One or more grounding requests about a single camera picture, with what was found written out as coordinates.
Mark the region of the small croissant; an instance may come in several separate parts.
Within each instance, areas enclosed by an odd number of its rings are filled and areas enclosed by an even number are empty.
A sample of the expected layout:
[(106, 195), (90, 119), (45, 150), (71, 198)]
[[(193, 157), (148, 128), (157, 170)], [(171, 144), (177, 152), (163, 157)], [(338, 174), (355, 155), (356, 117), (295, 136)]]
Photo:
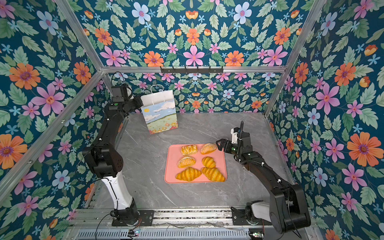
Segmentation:
[(215, 168), (216, 162), (212, 157), (204, 157), (202, 159), (202, 164), (205, 168)]

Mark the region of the painted landscape paper bag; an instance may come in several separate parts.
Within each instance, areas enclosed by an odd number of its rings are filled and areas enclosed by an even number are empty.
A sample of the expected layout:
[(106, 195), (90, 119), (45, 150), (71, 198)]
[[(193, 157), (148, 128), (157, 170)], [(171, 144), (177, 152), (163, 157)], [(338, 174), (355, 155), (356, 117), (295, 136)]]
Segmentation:
[(174, 130), (179, 127), (174, 93), (162, 85), (153, 85), (151, 93), (141, 96), (143, 113), (151, 135)]

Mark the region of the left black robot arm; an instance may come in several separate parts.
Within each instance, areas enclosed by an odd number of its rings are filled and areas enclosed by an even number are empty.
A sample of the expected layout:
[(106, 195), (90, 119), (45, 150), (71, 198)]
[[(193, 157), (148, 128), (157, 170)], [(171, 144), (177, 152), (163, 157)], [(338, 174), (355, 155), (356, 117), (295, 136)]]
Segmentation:
[(105, 116), (98, 136), (82, 151), (89, 169), (102, 180), (111, 195), (114, 203), (111, 216), (128, 225), (134, 225), (139, 220), (139, 212), (122, 176), (124, 161), (116, 150), (116, 139), (129, 113), (142, 106), (139, 96), (113, 98), (105, 106)]

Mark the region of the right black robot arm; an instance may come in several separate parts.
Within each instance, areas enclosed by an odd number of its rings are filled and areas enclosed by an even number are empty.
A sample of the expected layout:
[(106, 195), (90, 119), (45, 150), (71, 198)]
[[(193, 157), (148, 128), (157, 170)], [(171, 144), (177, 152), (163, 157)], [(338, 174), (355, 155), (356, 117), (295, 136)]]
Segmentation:
[(234, 155), (234, 159), (254, 174), (270, 194), (268, 203), (248, 202), (245, 207), (247, 222), (255, 224), (265, 220), (272, 224), (279, 234), (292, 232), (311, 225), (311, 216), (305, 200), (305, 193), (299, 185), (293, 185), (280, 177), (261, 154), (253, 150), (245, 137), (232, 143), (230, 140), (216, 141), (219, 151)]

